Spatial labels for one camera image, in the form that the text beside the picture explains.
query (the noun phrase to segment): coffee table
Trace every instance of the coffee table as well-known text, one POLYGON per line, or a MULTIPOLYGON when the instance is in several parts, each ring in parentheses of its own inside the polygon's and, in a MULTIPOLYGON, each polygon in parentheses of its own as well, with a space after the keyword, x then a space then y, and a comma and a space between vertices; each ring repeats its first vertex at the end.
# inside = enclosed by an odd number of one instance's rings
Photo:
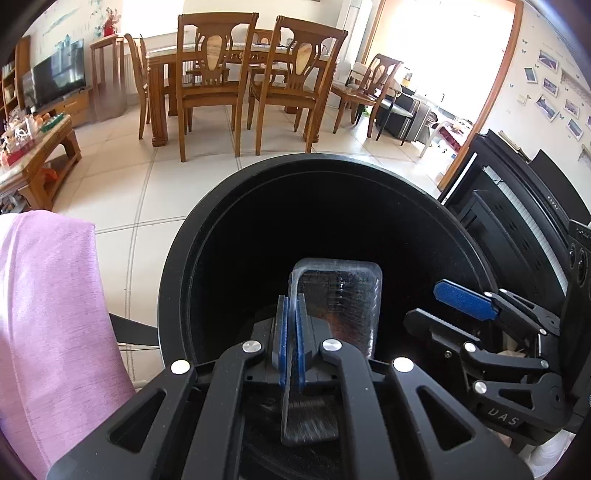
POLYGON ((66 115, 49 132, 40 135, 43 136, 37 138, 37 143, 30 152, 12 166, 0 167, 0 197, 18 192, 26 198, 32 210, 51 210, 57 190, 82 154, 70 115, 66 115), (50 161, 51 168, 57 172, 57 180, 46 181, 46 175, 41 169, 46 166, 49 156, 60 144, 64 146, 66 154, 50 161))

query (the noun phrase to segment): black bucket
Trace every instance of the black bucket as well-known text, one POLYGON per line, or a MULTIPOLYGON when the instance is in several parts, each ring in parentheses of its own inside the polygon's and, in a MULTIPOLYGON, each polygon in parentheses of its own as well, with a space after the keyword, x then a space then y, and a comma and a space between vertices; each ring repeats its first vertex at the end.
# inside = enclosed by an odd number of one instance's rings
MULTIPOLYGON (((384 282, 375 359, 407 356, 436 378, 444 362, 406 332, 405 313, 422 308, 477 333, 478 322, 437 302, 433 286, 447 278, 496 290, 456 218, 404 179, 339 155, 272 158, 221 182, 179 230, 158 300, 165 364, 214 360, 247 340, 255 321, 274 315, 305 257, 377 263, 384 282)), ((273 415, 251 420, 243 464, 253 478, 342 477, 338 442, 285 447, 280 415, 277 425, 273 415)))

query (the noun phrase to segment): television screen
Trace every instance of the television screen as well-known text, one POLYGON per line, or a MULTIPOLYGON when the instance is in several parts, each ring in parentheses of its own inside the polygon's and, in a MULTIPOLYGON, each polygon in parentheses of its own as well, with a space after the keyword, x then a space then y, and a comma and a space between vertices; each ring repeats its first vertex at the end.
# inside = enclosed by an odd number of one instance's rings
POLYGON ((40 108, 85 85, 83 40, 61 48, 22 78, 28 107, 40 108))

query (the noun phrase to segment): upright piano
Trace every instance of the upright piano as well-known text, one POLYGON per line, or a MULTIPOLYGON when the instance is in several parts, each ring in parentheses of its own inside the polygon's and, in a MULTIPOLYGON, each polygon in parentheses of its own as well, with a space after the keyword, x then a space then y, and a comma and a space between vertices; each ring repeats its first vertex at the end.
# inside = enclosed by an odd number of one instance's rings
POLYGON ((543 151, 529 160, 492 131, 478 135, 439 201, 482 248, 499 288, 560 316, 569 271, 569 219, 589 210, 543 151))

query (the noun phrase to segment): triangular cutout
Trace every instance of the triangular cutout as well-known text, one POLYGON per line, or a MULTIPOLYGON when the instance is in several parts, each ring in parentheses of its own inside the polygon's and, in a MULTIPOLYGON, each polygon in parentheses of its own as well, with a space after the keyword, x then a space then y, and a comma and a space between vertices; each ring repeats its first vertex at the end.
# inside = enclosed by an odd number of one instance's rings
POLYGON ((109 441, 132 453, 139 453, 165 397, 164 390, 157 390, 111 432, 109 441))
POLYGON ((468 429, 456 420, 426 388, 419 388, 417 394, 429 417, 437 443, 442 450, 451 450, 472 439, 468 429))

